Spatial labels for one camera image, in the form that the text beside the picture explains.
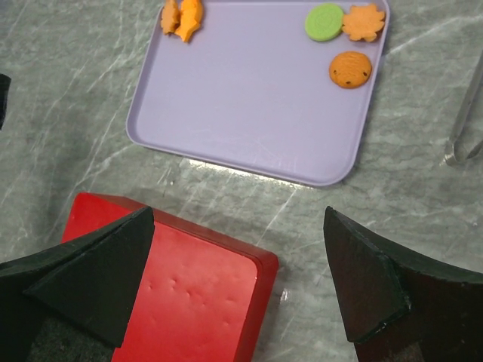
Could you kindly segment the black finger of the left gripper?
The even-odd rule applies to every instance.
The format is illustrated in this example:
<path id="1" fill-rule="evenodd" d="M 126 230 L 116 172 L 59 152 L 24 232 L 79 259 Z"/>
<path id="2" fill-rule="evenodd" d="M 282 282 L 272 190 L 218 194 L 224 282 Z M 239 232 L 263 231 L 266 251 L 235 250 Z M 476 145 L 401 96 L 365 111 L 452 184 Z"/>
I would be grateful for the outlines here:
<path id="1" fill-rule="evenodd" d="M 0 129 L 5 122 L 8 102 L 8 91 L 11 85 L 11 78 L 5 74 L 0 74 Z"/>

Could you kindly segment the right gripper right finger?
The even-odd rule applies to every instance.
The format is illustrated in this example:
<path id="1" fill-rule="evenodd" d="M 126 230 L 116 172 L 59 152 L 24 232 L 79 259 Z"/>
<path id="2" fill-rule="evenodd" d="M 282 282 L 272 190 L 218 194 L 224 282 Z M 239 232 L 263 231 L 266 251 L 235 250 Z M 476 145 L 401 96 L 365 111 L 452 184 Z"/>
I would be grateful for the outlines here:
<path id="1" fill-rule="evenodd" d="M 482 275 L 384 238 L 332 207 L 325 249 L 360 361 L 480 361 Z"/>

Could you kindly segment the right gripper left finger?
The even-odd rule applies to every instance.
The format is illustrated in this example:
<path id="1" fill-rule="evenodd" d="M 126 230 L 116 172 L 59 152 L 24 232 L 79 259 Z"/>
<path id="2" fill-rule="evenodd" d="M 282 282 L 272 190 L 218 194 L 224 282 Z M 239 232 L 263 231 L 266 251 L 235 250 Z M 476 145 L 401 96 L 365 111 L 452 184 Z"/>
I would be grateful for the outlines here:
<path id="1" fill-rule="evenodd" d="M 3 361 L 110 361 L 155 231 L 151 207 L 1 264 Z"/>

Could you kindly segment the red box lid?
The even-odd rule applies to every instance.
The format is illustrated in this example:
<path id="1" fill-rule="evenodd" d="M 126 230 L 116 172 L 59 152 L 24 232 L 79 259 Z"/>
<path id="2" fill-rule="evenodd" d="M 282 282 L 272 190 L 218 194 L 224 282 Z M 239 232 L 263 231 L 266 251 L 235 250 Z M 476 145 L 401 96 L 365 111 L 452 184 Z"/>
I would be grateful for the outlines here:
<path id="1" fill-rule="evenodd" d="M 115 361 L 250 361 L 274 253 L 154 210 L 155 232 Z"/>

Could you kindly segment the metal tongs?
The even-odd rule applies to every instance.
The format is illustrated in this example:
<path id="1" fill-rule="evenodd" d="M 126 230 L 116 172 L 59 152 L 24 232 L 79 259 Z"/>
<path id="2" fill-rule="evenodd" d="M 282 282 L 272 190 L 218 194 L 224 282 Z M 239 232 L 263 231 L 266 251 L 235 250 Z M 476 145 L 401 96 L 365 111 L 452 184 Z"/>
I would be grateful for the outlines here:
<path id="1" fill-rule="evenodd" d="M 463 102 L 460 105 L 459 111 L 455 118 L 454 125 L 452 127 L 451 133 L 445 144 L 445 153 L 443 158 L 443 163 L 450 166 L 456 167 L 464 164 L 468 160 L 477 157 L 482 151 L 482 141 L 479 141 L 463 158 L 457 156 L 457 144 L 463 129 L 468 121 L 469 113 L 472 109 L 473 103 L 475 102 L 477 93 L 482 83 L 482 55 L 480 55 L 478 62 L 475 66 L 475 71 L 473 72 L 471 82 L 463 98 Z"/>

